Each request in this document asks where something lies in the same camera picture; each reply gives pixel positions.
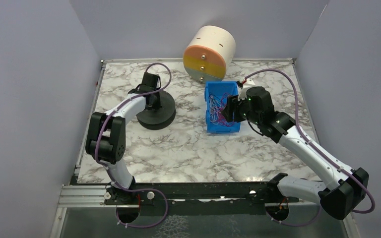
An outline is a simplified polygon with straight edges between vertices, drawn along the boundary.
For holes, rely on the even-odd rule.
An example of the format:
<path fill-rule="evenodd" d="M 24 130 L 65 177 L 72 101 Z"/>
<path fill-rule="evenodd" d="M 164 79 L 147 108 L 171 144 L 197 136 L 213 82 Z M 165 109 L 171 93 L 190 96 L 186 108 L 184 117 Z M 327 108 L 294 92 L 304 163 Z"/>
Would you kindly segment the black cable spool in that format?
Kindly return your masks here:
<path fill-rule="evenodd" d="M 160 130 L 170 125 L 176 116 L 174 98 L 165 91 L 151 97 L 147 108 L 136 115 L 138 122 L 147 129 Z"/>

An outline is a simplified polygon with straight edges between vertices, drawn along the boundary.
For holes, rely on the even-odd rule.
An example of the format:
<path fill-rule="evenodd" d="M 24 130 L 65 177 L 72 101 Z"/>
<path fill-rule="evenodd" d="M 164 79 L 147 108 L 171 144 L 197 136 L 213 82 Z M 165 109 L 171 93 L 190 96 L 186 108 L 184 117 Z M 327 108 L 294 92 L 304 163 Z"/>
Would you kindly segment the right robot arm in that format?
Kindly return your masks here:
<path fill-rule="evenodd" d="M 270 93 L 256 86 L 245 99 L 228 96 L 221 114 L 228 122 L 247 121 L 262 136 L 280 144 L 311 168 L 320 182 L 302 180 L 280 173 L 270 184 L 273 192 L 319 204 L 331 217 L 343 220 L 366 197 L 369 174 L 363 168 L 353 169 L 339 161 L 313 141 L 295 120 L 274 109 Z"/>

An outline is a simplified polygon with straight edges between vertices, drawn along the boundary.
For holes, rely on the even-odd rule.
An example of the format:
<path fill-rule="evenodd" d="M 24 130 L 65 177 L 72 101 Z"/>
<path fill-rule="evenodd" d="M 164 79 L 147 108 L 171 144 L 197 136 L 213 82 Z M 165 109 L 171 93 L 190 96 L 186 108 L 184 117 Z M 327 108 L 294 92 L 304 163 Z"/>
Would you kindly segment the blue plastic bin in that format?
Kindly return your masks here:
<path fill-rule="evenodd" d="M 228 96 L 238 94 L 234 81 L 209 81 L 205 84 L 204 97 L 206 101 L 205 121 L 207 132 L 213 134 L 237 133 L 239 122 L 226 122 L 221 112 L 226 106 Z"/>

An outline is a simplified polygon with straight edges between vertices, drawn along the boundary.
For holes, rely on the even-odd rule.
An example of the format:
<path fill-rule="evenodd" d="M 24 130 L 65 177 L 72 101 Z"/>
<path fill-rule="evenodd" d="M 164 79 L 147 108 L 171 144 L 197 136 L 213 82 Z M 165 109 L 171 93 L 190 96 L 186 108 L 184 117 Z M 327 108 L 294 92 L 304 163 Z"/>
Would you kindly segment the aluminium frame rail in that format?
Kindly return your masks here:
<path fill-rule="evenodd" d="M 58 208 L 100 208 L 105 207 L 103 185 L 66 185 L 61 189 Z"/>

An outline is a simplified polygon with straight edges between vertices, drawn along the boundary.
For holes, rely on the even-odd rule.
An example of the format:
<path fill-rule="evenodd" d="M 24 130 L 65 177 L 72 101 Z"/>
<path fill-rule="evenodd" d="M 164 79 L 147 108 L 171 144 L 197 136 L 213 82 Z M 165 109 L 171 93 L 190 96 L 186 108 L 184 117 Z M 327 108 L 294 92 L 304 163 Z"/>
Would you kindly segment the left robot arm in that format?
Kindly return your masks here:
<path fill-rule="evenodd" d="M 126 125 L 146 109 L 150 95 L 160 91 L 160 76 L 145 72 L 142 82 L 128 92 L 127 97 L 105 113 L 94 112 L 86 139 L 86 153 L 109 175 L 111 185 L 134 192 L 130 187 L 134 177 L 123 160 L 126 150 Z"/>

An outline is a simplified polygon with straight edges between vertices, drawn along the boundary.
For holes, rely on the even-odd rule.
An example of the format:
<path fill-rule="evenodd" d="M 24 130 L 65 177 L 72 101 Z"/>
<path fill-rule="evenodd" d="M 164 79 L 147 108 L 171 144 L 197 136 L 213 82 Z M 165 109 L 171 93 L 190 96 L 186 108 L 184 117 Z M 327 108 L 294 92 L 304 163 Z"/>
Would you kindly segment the cream cylindrical drawer container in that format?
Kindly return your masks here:
<path fill-rule="evenodd" d="M 236 41 L 227 30 L 201 27 L 183 53 L 186 72 L 198 82 L 221 81 L 236 51 Z"/>

